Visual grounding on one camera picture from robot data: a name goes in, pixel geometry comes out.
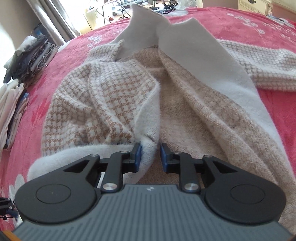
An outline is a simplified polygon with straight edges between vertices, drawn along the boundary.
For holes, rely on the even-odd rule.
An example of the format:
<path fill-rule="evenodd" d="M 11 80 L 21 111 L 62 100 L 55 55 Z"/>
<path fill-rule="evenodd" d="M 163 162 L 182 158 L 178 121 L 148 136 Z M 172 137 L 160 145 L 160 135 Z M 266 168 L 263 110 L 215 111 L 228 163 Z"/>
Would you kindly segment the beige houndstooth knit cardigan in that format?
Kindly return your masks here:
<path fill-rule="evenodd" d="M 172 24 L 134 5 L 128 27 L 94 47 L 54 92 L 42 157 L 32 180 L 89 154 L 102 158 L 142 145 L 139 171 L 125 183 L 168 182 L 156 166 L 161 142 L 227 161 L 277 184 L 287 197 L 280 223 L 295 233 L 295 176 L 257 92 L 274 74 L 245 58 L 250 47 L 216 40 L 197 20 Z"/>

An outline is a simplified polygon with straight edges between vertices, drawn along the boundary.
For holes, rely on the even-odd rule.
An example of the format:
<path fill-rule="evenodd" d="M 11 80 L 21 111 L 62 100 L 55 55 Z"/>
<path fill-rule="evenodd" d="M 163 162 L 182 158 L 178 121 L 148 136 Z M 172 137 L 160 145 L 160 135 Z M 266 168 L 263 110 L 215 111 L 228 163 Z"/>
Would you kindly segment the folded dark grey clothes stack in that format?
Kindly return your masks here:
<path fill-rule="evenodd" d="M 25 88 L 35 84 L 57 52 L 58 47 L 50 43 L 46 36 L 27 36 L 4 65 L 4 83 L 17 79 Z"/>

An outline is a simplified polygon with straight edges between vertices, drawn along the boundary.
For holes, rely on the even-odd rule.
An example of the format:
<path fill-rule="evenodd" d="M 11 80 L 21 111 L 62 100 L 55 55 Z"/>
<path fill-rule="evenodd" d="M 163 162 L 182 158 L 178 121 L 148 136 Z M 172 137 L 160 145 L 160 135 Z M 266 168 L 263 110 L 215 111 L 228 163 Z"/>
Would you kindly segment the folding table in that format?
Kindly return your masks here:
<path fill-rule="evenodd" d="M 102 19 L 104 26 L 131 17 L 131 14 L 123 6 L 124 1 L 96 1 L 95 3 L 95 13 L 100 20 Z"/>

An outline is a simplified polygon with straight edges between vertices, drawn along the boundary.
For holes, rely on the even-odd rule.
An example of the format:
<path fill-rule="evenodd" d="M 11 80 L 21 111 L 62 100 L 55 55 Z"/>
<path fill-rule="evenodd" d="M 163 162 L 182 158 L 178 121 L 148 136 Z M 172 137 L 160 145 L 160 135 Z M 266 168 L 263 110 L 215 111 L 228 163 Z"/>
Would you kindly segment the grey window curtain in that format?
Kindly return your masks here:
<path fill-rule="evenodd" d="M 57 46 L 62 46 L 81 35 L 74 27 L 61 1 L 27 0 L 27 3 Z"/>

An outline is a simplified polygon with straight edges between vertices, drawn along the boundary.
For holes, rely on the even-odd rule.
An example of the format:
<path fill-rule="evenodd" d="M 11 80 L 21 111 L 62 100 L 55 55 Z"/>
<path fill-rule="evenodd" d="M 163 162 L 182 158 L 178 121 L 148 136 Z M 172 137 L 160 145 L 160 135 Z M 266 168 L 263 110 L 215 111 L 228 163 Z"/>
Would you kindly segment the cream bedside nightstand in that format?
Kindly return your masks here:
<path fill-rule="evenodd" d="M 238 0 L 238 9 L 295 22 L 295 0 Z"/>

